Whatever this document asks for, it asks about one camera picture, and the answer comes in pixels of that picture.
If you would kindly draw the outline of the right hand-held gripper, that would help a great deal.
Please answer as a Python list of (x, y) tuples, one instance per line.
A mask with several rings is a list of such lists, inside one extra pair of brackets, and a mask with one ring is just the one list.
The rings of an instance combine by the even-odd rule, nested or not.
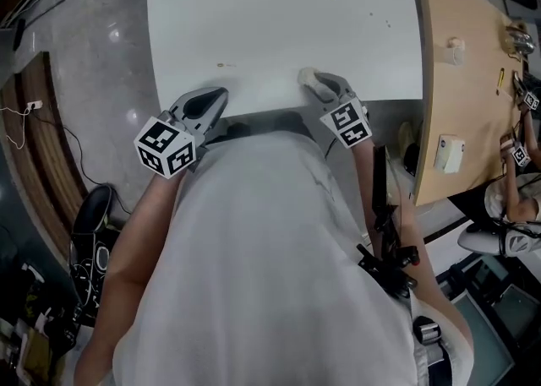
[(320, 121), (346, 149), (372, 137), (368, 110), (346, 79), (332, 73), (305, 73), (304, 88), (314, 97)]

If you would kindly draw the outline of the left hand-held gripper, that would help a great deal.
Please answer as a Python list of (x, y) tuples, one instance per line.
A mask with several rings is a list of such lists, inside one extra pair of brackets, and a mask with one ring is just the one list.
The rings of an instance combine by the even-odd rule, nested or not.
[(205, 153), (208, 132), (228, 103), (225, 88), (204, 88), (181, 95), (158, 117), (150, 117), (134, 140), (142, 166), (170, 179), (191, 171)]

